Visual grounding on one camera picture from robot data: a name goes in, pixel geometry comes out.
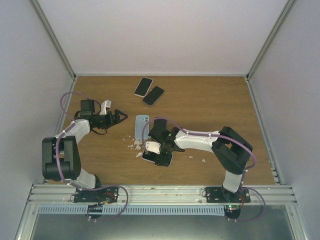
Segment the light blue phone case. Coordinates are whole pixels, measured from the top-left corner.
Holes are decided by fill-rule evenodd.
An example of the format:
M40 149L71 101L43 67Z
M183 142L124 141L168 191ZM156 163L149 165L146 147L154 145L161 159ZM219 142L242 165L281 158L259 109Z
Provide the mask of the light blue phone case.
M146 123L150 120L148 115L137 115L135 117L135 129L134 129L134 138L136 140L147 140L149 138L149 125L145 127L144 132L143 128Z

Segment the black smartphone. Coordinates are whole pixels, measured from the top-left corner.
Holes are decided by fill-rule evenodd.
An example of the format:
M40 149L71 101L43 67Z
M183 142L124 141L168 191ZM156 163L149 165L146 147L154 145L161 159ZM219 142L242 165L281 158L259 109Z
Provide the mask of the black smartphone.
M152 128L154 131L163 133L166 131L166 128L167 128L167 120L166 119L159 118L159 119L154 120L153 128Z

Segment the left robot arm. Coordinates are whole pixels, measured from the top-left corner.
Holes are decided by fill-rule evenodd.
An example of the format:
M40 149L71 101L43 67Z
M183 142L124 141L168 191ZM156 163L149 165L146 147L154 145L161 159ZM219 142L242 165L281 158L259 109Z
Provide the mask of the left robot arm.
M78 143L89 133L99 134L95 129L105 132L128 118L124 112L110 110L111 101L98 103L93 99L80 101L70 123L61 133L42 140L42 175L45 180L64 182L81 191L92 202L103 197L103 189L96 175L82 168Z

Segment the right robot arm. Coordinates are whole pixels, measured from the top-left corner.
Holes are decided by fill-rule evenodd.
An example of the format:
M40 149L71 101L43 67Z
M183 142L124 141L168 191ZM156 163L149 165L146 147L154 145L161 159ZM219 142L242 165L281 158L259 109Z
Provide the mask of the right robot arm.
M153 128L149 136L152 140L145 142L144 154L150 155L150 161L157 166L170 166L173 152L184 152L186 149L214 154L225 169L219 191L223 200L232 203L239 197L253 147L232 128L225 126L220 131L209 132L178 127L170 131Z

